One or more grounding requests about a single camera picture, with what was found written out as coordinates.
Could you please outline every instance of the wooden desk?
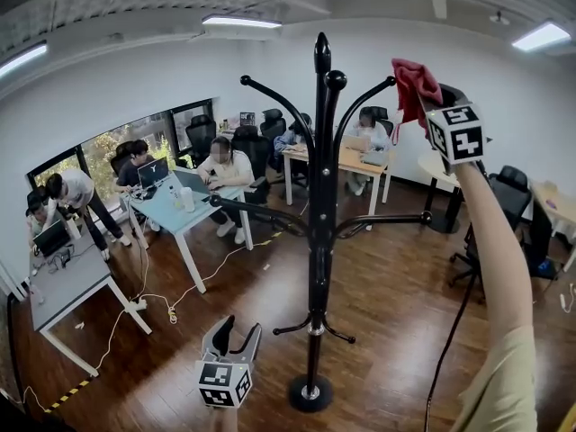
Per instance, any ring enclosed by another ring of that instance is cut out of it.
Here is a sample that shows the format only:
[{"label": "wooden desk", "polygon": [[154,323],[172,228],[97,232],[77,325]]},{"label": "wooden desk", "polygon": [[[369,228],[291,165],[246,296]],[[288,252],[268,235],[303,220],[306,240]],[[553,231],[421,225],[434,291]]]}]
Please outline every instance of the wooden desk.
[{"label": "wooden desk", "polygon": [[[292,204],[292,172],[290,160],[300,160],[303,162],[308,161],[308,151],[304,146],[296,148],[288,148],[283,151],[284,155],[284,175],[286,178],[286,202]],[[380,189],[380,176],[385,171],[386,180],[384,182],[384,192],[382,194],[382,203],[386,203],[388,198],[388,189],[390,188],[390,179],[392,176],[391,164],[395,158],[393,150],[388,151],[388,162],[384,166],[367,165],[362,163],[362,152],[352,150],[351,148],[340,148],[340,159],[338,161],[338,168],[360,175],[366,175],[373,178],[372,195],[370,196],[370,209],[368,214],[372,215],[376,211],[376,199],[378,198],[378,190]]]},{"label": "wooden desk", "polygon": [[[532,194],[544,208],[544,211],[552,221],[552,223],[567,222],[568,224],[576,227],[576,200],[565,195],[548,184],[530,181],[530,188]],[[546,201],[553,203],[555,208],[550,206]],[[572,247],[570,257],[563,267],[563,271],[567,272],[569,267],[576,259],[576,245]]]},{"label": "wooden desk", "polygon": [[[424,204],[424,211],[432,213],[432,221],[428,226],[432,230],[440,233],[453,234],[457,232],[460,228],[460,224],[456,217],[460,211],[460,205],[462,205],[462,191],[460,190],[460,183],[458,183],[456,175],[446,174],[442,158],[435,150],[430,150],[429,152],[422,154],[418,158],[418,165],[432,176],[432,181],[430,182],[430,188],[428,190],[428,197]],[[432,208],[432,200],[434,199],[436,184],[438,181],[454,186],[452,197],[450,198],[450,203],[448,204],[445,213]]]}]

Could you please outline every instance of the light blue desk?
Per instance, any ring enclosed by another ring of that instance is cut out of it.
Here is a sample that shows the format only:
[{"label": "light blue desk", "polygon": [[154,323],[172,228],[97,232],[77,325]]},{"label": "light blue desk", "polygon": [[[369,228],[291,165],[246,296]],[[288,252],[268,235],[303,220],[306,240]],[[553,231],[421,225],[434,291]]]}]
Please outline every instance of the light blue desk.
[{"label": "light blue desk", "polygon": [[[203,202],[202,199],[206,198],[206,194],[193,192],[194,211],[187,212],[184,209],[177,209],[174,206],[172,197],[170,196],[170,185],[172,185],[177,192],[180,192],[180,189],[182,188],[180,181],[178,181],[172,172],[170,172],[168,178],[162,183],[154,194],[154,197],[150,200],[140,201],[129,197],[127,194],[123,195],[122,198],[132,208],[132,210],[129,210],[129,215],[132,225],[136,230],[136,236],[138,237],[139,243],[145,249],[148,249],[148,242],[144,238],[142,229],[136,221],[134,210],[141,212],[151,221],[154,221],[156,224],[174,235],[176,244],[180,248],[182,258],[190,271],[194,283],[198,287],[198,291],[200,293],[205,293],[206,287],[204,286],[200,274],[198,274],[198,269],[192,259],[192,255],[190,254],[190,249],[188,249],[188,245],[186,245],[184,234],[220,208],[215,208],[208,202]],[[219,190],[219,193],[222,198],[238,199],[240,202],[245,201],[244,187],[223,187]],[[252,243],[252,232],[250,231],[247,213],[241,211],[240,218],[242,219],[242,228],[244,229],[244,235],[246,238],[246,248],[252,249],[254,244]]]}]

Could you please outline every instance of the ceiling light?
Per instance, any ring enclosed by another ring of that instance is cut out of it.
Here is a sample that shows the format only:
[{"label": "ceiling light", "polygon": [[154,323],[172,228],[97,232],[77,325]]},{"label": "ceiling light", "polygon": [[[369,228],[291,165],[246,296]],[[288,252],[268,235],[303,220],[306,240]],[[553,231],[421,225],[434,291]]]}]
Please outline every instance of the ceiling light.
[{"label": "ceiling light", "polygon": [[261,27],[264,29],[275,29],[282,24],[277,21],[264,21],[262,19],[252,19],[240,16],[213,15],[202,19],[204,25],[241,25],[244,27]]},{"label": "ceiling light", "polygon": [[568,41],[570,39],[571,36],[567,31],[551,22],[547,22],[537,29],[527,33],[521,39],[516,40],[512,43],[512,46],[523,51],[533,51],[539,48],[555,45],[561,41]]},{"label": "ceiling light", "polygon": [[43,42],[40,45],[35,45],[26,51],[18,53],[15,57],[7,60],[0,66],[0,78],[8,74],[8,72],[12,72],[22,64],[26,64],[28,61],[43,55],[46,51],[48,51],[48,46],[46,45],[46,42]]}]

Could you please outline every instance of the white t-shirt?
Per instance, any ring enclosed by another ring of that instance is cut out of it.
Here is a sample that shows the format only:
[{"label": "white t-shirt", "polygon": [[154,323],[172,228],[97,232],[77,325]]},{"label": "white t-shirt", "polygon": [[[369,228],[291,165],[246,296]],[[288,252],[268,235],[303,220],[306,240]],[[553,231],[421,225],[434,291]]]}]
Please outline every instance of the white t-shirt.
[{"label": "white t-shirt", "polygon": [[250,163],[250,159],[240,150],[234,150],[232,161],[226,165],[217,163],[212,156],[209,156],[203,161],[200,168],[207,173],[214,170],[214,173],[216,173],[216,176],[219,179],[229,179],[231,177],[242,176],[249,173],[250,177],[248,183],[252,184],[254,182],[254,173],[252,173],[252,164]]},{"label": "white t-shirt", "polygon": [[65,169],[60,175],[68,186],[68,192],[58,200],[49,199],[48,218],[44,224],[44,229],[52,224],[58,203],[64,203],[78,209],[88,205],[94,196],[94,181],[81,169]]}]

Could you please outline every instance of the black coat rack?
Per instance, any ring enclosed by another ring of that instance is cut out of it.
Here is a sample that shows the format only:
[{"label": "black coat rack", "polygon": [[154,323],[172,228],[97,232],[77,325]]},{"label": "black coat rack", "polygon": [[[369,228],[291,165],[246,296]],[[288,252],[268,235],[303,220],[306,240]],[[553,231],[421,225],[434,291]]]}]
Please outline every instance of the black coat rack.
[{"label": "black coat rack", "polygon": [[302,115],[283,96],[243,76],[240,83],[251,86],[260,93],[275,99],[298,122],[304,133],[309,156],[310,208],[308,224],[303,220],[282,211],[250,203],[223,200],[218,195],[211,198],[213,206],[236,208],[246,212],[254,212],[270,216],[278,220],[289,221],[295,228],[288,229],[291,233],[300,233],[308,238],[310,246],[309,264],[309,313],[303,323],[289,328],[274,329],[275,335],[297,331],[308,326],[310,335],[308,351],[308,372],[296,377],[290,382],[288,396],[294,408],[304,412],[324,410],[332,400],[332,387],[328,379],[318,375],[320,361],[320,341],[326,330],[337,338],[350,344],[356,342],[355,337],[335,331],[327,322],[330,274],[332,268],[333,247],[336,239],[349,239],[360,230],[372,224],[384,223],[430,223],[428,211],[414,215],[394,216],[357,216],[344,220],[336,225],[336,207],[338,195],[338,158],[340,142],[350,118],[356,110],[368,99],[380,93],[388,86],[396,85],[396,79],[388,76],[383,82],[362,94],[348,108],[336,134],[333,136],[333,123],[338,96],[347,84],[347,77],[339,70],[331,70],[331,53],[328,39],[321,32],[316,40],[314,50],[314,65],[316,68],[316,132],[315,138],[306,126]]}]

